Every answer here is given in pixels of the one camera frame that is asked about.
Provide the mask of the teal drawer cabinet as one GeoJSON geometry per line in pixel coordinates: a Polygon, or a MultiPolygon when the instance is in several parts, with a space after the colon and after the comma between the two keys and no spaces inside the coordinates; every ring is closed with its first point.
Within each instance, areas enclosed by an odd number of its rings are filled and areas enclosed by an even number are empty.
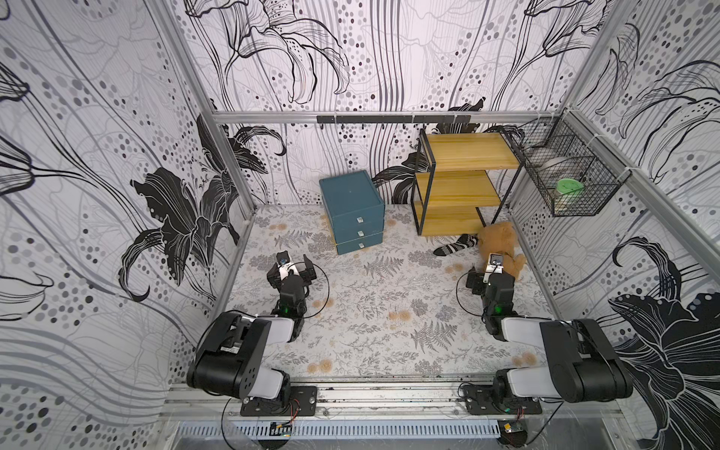
{"type": "Polygon", "coordinates": [[[348,174],[324,178],[319,181],[319,185],[335,246],[337,243],[335,242],[334,226],[330,217],[331,212],[348,212],[354,207],[364,208],[376,206],[376,204],[386,206],[366,171],[349,172],[348,174]]]}

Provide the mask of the teal top drawer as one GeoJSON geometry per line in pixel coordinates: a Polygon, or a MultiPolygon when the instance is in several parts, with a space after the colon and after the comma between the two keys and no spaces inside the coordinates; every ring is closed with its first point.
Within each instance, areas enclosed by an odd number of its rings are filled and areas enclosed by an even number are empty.
{"type": "Polygon", "coordinates": [[[384,228],[384,204],[376,204],[364,208],[354,207],[351,211],[333,211],[330,213],[332,224],[337,230],[369,230],[384,228]]]}

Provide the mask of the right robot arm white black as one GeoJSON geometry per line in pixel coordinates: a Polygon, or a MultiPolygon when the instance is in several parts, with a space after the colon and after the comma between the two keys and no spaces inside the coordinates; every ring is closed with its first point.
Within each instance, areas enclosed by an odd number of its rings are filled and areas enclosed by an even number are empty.
{"type": "Polygon", "coordinates": [[[483,310],[474,315],[491,337],[543,351],[546,363],[496,372],[491,402],[506,409],[535,399],[566,403],[628,399],[634,392],[629,371],[595,320],[520,315],[514,309],[515,278],[498,265],[472,268],[466,287],[481,297],[483,310]]]}

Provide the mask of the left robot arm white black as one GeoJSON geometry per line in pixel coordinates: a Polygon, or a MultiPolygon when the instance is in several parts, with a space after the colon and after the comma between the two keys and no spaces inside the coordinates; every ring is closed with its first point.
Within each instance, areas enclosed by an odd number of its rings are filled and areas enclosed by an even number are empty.
{"type": "Polygon", "coordinates": [[[283,251],[276,254],[266,277],[279,295],[271,313],[252,315],[233,309],[217,316],[202,334],[187,370],[190,388],[233,399],[258,399],[273,408],[290,404],[290,376],[265,367],[263,359],[268,346],[300,336],[309,318],[307,298],[317,279],[316,266],[307,256],[294,262],[283,251]]]}

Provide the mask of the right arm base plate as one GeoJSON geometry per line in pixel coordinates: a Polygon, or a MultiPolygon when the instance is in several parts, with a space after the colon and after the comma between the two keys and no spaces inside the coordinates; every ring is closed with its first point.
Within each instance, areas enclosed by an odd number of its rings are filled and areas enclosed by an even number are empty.
{"type": "Polygon", "coordinates": [[[457,389],[457,395],[471,416],[506,414],[523,417],[543,413],[539,401],[532,397],[515,396],[504,387],[496,388],[485,384],[463,382],[457,389]]]}

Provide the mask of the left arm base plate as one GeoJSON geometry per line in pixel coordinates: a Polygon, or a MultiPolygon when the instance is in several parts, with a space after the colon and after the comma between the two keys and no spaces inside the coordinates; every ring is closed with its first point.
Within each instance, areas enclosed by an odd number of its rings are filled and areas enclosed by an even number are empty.
{"type": "Polygon", "coordinates": [[[308,417],[315,416],[318,387],[293,385],[283,387],[275,399],[252,397],[244,402],[242,417],[308,417]]]}

